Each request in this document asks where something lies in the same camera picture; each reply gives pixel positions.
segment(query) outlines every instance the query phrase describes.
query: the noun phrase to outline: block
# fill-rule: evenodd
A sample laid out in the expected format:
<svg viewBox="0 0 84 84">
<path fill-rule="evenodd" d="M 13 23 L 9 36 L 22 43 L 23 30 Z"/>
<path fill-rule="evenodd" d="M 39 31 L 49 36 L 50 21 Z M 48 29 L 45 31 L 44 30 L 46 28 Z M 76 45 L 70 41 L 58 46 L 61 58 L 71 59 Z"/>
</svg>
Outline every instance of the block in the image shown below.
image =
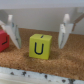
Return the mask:
<svg viewBox="0 0 84 84">
<path fill-rule="evenodd" d="M 43 34 L 34 34 L 30 37 L 29 57 L 48 59 L 50 54 L 50 45 L 52 36 Z"/>
<path fill-rule="evenodd" d="M 0 30 L 0 52 L 9 47 L 9 35 Z"/>
</svg>

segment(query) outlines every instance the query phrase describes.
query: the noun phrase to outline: cube front face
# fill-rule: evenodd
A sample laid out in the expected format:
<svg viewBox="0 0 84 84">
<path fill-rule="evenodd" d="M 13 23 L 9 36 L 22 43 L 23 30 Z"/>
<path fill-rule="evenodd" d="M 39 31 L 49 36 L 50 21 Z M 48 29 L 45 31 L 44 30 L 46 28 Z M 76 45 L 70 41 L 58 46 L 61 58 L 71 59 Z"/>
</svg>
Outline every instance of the cube front face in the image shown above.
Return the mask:
<svg viewBox="0 0 84 84">
<path fill-rule="evenodd" d="M 0 30 L 0 52 L 9 47 L 9 35 Z"/>
<path fill-rule="evenodd" d="M 52 36 L 34 34 L 30 37 L 29 56 L 40 59 L 48 59 Z"/>
</svg>

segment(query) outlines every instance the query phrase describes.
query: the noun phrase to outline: brown speckled surface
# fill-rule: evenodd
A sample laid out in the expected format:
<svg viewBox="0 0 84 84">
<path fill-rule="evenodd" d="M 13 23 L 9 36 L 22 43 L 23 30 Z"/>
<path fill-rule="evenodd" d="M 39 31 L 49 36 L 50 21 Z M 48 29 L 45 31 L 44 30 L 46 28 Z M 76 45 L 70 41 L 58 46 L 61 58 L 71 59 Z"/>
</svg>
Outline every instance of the brown speckled surface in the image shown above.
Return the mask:
<svg viewBox="0 0 84 84">
<path fill-rule="evenodd" d="M 35 33 L 52 35 L 49 60 L 29 57 L 29 37 Z M 84 35 L 70 35 L 63 49 L 58 48 L 58 33 L 20 29 L 22 48 L 10 40 L 10 47 L 0 53 L 0 66 L 84 80 Z"/>
</svg>

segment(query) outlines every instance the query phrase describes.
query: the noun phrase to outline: yellow cube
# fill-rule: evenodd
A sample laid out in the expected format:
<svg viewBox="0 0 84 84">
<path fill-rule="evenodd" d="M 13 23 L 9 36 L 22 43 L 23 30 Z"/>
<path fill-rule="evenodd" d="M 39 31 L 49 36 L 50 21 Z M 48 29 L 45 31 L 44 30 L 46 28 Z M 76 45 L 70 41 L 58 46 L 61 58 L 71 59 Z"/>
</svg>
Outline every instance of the yellow cube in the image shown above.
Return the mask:
<svg viewBox="0 0 84 84">
<path fill-rule="evenodd" d="M 30 37 L 29 57 L 48 59 L 50 54 L 50 44 L 52 36 L 34 34 Z"/>
</svg>

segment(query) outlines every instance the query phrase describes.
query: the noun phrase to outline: red block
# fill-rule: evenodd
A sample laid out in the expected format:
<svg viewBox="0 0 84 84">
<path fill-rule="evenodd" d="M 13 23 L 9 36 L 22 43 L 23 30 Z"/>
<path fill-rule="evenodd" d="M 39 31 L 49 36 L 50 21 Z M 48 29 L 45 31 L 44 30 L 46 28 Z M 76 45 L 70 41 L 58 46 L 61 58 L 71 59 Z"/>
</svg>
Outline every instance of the red block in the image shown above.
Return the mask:
<svg viewBox="0 0 84 84">
<path fill-rule="evenodd" d="M 0 29 L 0 52 L 9 47 L 9 35 Z"/>
</svg>

